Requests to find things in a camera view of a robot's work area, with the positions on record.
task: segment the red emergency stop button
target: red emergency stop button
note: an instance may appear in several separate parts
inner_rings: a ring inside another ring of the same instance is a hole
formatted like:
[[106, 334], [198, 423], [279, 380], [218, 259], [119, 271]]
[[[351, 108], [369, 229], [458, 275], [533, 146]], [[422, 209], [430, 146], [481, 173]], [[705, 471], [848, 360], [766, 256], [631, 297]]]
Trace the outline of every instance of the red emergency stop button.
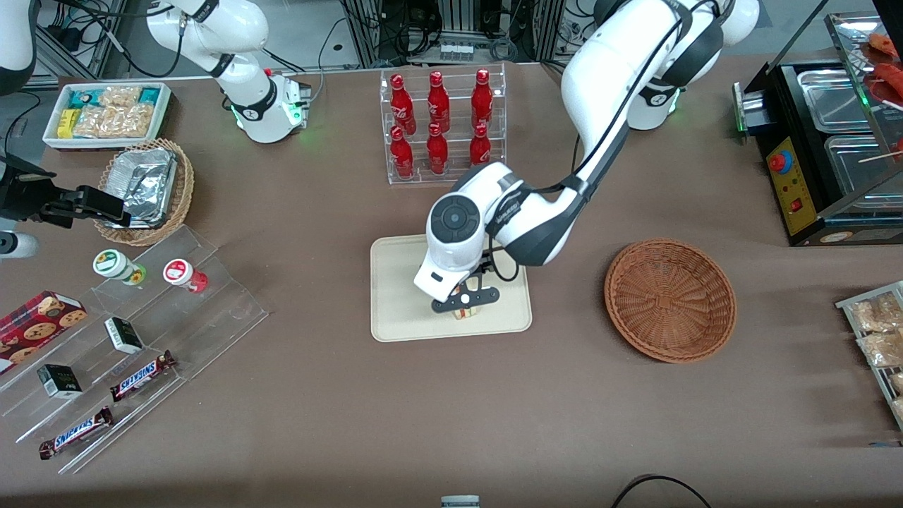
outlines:
[[787, 174], [793, 167], [793, 154], [787, 150], [781, 150], [780, 153], [772, 155], [768, 159], [768, 169], [777, 174]]

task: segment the aluminum foil container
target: aluminum foil container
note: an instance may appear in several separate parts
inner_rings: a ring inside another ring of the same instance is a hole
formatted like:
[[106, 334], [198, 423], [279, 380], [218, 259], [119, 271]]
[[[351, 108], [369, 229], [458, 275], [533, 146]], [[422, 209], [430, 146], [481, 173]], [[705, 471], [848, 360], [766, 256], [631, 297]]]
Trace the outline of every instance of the aluminum foil container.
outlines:
[[124, 152], [113, 161], [104, 192], [125, 202], [132, 214], [130, 229], [159, 228], [166, 222], [177, 165], [176, 154], [165, 148]]

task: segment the stainless steel tray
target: stainless steel tray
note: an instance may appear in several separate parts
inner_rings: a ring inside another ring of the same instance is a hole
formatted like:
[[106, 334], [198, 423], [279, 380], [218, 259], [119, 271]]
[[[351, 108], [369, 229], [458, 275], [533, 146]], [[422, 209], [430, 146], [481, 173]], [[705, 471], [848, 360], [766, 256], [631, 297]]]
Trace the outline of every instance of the stainless steel tray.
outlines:
[[[861, 190], [863, 185], [874, 181], [888, 169], [885, 160], [864, 164], [859, 162], [864, 158], [881, 155], [875, 136], [833, 136], [824, 143], [824, 149], [831, 159], [837, 183], [845, 194]], [[895, 176], [872, 193], [863, 196], [855, 206], [867, 209], [903, 208], [903, 178]]]
[[846, 71], [806, 71], [797, 80], [818, 130], [826, 134], [871, 132]]

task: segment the small black box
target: small black box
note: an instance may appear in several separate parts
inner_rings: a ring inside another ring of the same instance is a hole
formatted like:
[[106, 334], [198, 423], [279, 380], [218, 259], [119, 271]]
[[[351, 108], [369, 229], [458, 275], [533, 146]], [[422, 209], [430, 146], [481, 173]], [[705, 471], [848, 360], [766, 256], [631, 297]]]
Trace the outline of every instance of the small black box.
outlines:
[[81, 394], [75, 372], [65, 365], [44, 364], [38, 369], [38, 378], [47, 395], [57, 399], [75, 399]]
[[135, 332], [132, 324], [121, 317], [111, 317], [104, 322], [107, 335], [113, 341], [113, 347], [128, 354], [140, 353], [144, 347], [141, 338]]

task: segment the red switch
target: red switch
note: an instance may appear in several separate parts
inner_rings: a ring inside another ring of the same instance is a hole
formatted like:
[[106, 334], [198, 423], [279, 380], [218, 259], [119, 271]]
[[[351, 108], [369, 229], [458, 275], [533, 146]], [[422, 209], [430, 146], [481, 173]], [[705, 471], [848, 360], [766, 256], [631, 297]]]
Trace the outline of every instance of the red switch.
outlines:
[[783, 171], [785, 165], [787, 165], [787, 159], [781, 154], [777, 154], [768, 160], [768, 169], [775, 173]]

